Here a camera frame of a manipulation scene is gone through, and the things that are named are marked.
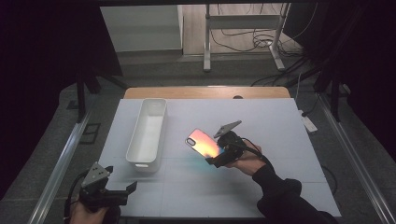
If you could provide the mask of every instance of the aluminum rail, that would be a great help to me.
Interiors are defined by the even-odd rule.
[[[328,101],[321,96],[319,96],[319,100],[328,121],[332,125],[332,129],[334,130],[335,135],[341,143],[341,146],[345,151],[346,156],[349,159],[350,164],[352,165],[352,168],[354,169],[356,175],[361,181],[361,184],[366,190],[366,193],[369,196],[369,199],[371,200],[375,211],[378,213],[378,216],[381,219],[382,223],[395,224],[396,221],[394,215],[390,211],[387,201],[382,195],[378,185],[374,182],[373,178],[368,173],[357,150],[354,148],[353,144],[349,140],[347,132],[344,130],[342,123],[337,122],[332,116],[332,112],[329,109],[330,107]]]
[[[43,223],[47,213],[50,210],[50,206],[55,198],[56,192],[64,179],[64,174],[66,173],[67,167],[73,158],[74,152],[78,145],[78,141],[84,132],[85,126],[92,113],[93,105],[98,98],[97,95],[90,95],[87,99],[87,111],[85,116],[82,118],[81,123],[77,123],[71,132],[69,139],[64,146],[59,160],[57,161],[52,174],[49,177],[46,187],[43,190],[38,202],[35,206],[28,223]]]

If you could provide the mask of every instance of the wooden floor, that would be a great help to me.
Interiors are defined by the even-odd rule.
[[[211,15],[277,15],[282,4],[220,4],[210,5]],[[201,55],[204,53],[205,43],[205,5],[186,5],[182,7],[184,17],[183,28],[183,53],[185,55]],[[256,32],[254,30],[213,30],[210,36],[211,53],[236,53],[236,52],[265,52],[269,51],[262,41],[260,47],[254,48],[253,35],[262,35],[261,39],[272,39],[275,31]],[[249,32],[244,35],[232,35]],[[282,35],[280,40],[285,42],[290,38]],[[285,45],[288,49],[296,49],[293,41]]]

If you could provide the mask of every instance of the person's left hand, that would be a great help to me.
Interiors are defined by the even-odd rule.
[[[72,208],[70,224],[101,224],[107,208],[100,208],[97,212],[91,212],[81,202],[76,202]]]

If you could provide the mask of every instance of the white table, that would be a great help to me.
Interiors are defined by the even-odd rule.
[[[335,217],[340,212],[320,168],[293,99],[167,100],[162,165],[155,174],[138,173],[125,159],[142,100],[120,100],[99,163],[114,166],[108,189],[137,190],[121,207],[125,217],[262,217],[256,208],[261,188],[236,169],[208,165],[184,142],[195,128],[213,135],[220,125],[234,128],[262,147],[281,178],[303,183],[302,197]]]

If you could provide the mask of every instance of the wall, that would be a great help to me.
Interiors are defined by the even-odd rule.
[[[181,7],[101,7],[116,52],[182,49]]]

